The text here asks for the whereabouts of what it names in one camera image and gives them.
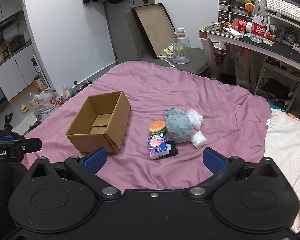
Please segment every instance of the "blue gripper pad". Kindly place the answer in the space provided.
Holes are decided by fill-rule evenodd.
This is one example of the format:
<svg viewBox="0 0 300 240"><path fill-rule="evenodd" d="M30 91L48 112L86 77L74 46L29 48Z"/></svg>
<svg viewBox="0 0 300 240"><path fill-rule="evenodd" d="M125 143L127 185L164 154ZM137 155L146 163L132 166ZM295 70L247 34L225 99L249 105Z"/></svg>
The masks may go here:
<svg viewBox="0 0 300 240"><path fill-rule="evenodd" d="M82 158L82 166L94 174L105 165L107 161L107 150L102 147Z"/></svg>
<svg viewBox="0 0 300 240"><path fill-rule="evenodd" d="M216 152L215 150L207 147L203 150L202 154L203 163L213 173L221 171L229 163L229 159Z"/></svg>
<svg viewBox="0 0 300 240"><path fill-rule="evenodd" d="M14 138L12 136L0 136L0 141L13 141Z"/></svg>

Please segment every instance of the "white blanket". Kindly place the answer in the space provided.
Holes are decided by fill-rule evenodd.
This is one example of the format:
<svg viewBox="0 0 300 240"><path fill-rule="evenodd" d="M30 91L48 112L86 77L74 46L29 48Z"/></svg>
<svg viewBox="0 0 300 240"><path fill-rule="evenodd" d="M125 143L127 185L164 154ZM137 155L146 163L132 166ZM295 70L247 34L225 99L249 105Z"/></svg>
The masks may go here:
<svg viewBox="0 0 300 240"><path fill-rule="evenodd" d="M300 121L277 109L271 111L274 122L266 134L265 156L275 161L300 199ZM299 227L300 214L292 229L296 232Z"/></svg>

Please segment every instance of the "transparent water bottle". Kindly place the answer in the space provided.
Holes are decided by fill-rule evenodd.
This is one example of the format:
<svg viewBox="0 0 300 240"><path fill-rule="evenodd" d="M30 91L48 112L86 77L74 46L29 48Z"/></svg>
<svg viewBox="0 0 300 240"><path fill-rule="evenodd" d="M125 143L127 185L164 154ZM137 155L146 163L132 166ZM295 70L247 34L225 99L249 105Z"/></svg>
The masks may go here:
<svg viewBox="0 0 300 240"><path fill-rule="evenodd" d="M190 61L189 48L190 39L186 36L183 28L178 28L172 39L173 56L172 61L176 64L186 64Z"/></svg>
<svg viewBox="0 0 300 240"><path fill-rule="evenodd" d="M264 0L256 0L252 12L252 27L250 39L256 43L263 42L266 32L266 5Z"/></svg>

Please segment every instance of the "black desk mat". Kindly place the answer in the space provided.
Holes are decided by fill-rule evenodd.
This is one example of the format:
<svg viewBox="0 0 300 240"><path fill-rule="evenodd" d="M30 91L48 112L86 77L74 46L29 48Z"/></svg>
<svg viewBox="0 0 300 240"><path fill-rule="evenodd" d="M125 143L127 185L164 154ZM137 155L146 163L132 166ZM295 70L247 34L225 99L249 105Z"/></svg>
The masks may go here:
<svg viewBox="0 0 300 240"><path fill-rule="evenodd" d="M250 43L254 46L261 47L263 49L269 50L271 52L274 52L276 54L279 54L283 57L286 57L288 59L291 59L292 61L300 64L300 53L298 53L296 50L292 49L292 47L289 47L281 42L275 41L272 46L269 46L265 43L256 43L253 42L250 37L244 36L243 39L239 39L240 41L244 41L246 43Z"/></svg>

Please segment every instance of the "white phone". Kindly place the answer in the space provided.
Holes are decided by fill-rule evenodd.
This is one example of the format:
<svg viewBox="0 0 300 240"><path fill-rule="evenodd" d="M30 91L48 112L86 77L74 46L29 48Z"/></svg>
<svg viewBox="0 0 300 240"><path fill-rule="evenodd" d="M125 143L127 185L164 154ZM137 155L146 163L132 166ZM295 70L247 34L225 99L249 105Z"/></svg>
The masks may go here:
<svg viewBox="0 0 300 240"><path fill-rule="evenodd" d="M226 32L230 33L234 37L242 37L242 34L231 27L222 27Z"/></svg>

